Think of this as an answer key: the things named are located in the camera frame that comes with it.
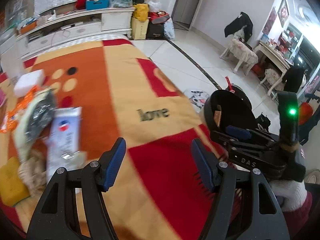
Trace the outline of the white gloved right hand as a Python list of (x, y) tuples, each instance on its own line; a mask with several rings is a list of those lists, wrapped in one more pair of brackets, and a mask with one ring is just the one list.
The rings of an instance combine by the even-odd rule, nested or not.
[(274, 180), (269, 183), (274, 195), (282, 197), (283, 203), (280, 205), (284, 212), (293, 212), (303, 206), (307, 199), (308, 192), (304, 182), (295, 180)]

